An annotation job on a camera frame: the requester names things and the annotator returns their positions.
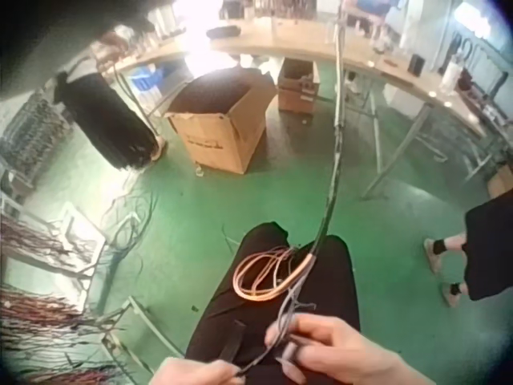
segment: black sock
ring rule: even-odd
[[[462,293],[462,291],[459,289],[459,283],[453,283],[450,285],[450,293],[452,295],[458,295]]]
[[[443,253],[444,251],[447,251],[446,243],[443,241],[443,239],[438,239],[433,243],[433,253],[436,255],[439,255]]]

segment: right hand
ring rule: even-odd
[[[265,336],[267,346],[273,343],[277,333],[277,323],[274,322]],[[295,314],[289,333],[292,339],[301,343],[296,357],[300,366],[342,383],[431,383],[409,368],[399,355],[371,342],[339,318]]]

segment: left hand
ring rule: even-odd
[[[165,359],[150,381],[150,385],[243,385],[235,377],[239,368],[217,360],[199,363],[189,359]]]

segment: metal table leg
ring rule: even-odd
[[[379,182],[381,182],[382,179],[387,176],[390,171],[392,171],[401,155],[404,154],[404,151],[408,148],[410,143],[415,139],[415,137],[417,137],[417,134],[420,132],[424,122],[426,122],[426,119],[432,109],[433,107],[431,105],[424,103],[424,106],[422,106],[422,109],[415,118],[415,121],[411,125],[411,128],[406,134],[404,140],[401,142],[401,144],[399,144],[399,147],[392,155],[392,159],[390,159],[382,171],[378,172],[374,180],[370,183],[369,187],[367,187],[367,189],[364,191],[362,198],[366,199],[373,192],[376,186],[378,186]]]

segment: person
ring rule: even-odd
[[[320,385],[431,384],[398,354],[358,332],[360,318],[349,251],[345,242],[333,235],[322,243],[299,296],[300,302],[315,304],[315,311],[323,315],[295,314],[288,329],[295,341],[301,341],[294,359],[299,374],[289,362],[279,362],[268,355],[244,378],[236,376],[240,368],[252,362],[274,340],[277,324],[273,321],[285,294],[266,302],[246,301],[232,288],[233,274],[249,255],[276,247],[288,248],[287,236],[274,222],[258,225],[246,234],[193,333],[186,359],[164,360],[150,384],[273,384],[287,383],[287,377],[298,383]],[[301,263],[311,247],[312,243],[296,251],[291,268]],[[288,275],[286,270],[285,267],[280,270],[277,278]],[[246,280],[253,282],[258,273],[258,268],[248,271],[244,284]],[[271,284],[271,275],[261,283],[262,287]]]
[[[467,212],[465,225],[465,233],[424,241],[435,275],[446,251],[463,252],[464,281],[442,284],[442,296],[450,307],[457,306],[463,294],[478,301],[513,286],[513,189]]]
[[[345,0],[348,11],[348,26],[359,26],[369,36],[371,27],[380,28],[385,23],[385,17],[392,6],[396,6],[398,0]],[[351,10],[356,10],[358,16],[352,15]],[[362,91],[356,83],[356,72],[348,71],[345,84],[351,92],[359,95]]]
[[[127,42],[108,32],[100,42],[116,47],[103,61],[115,61]],[[115,168],[141,169],[158,160],[165,140],[123,102],[99,73],[102,63],[86,50],[56,77],[54,103],[63,103],[91,144]]]

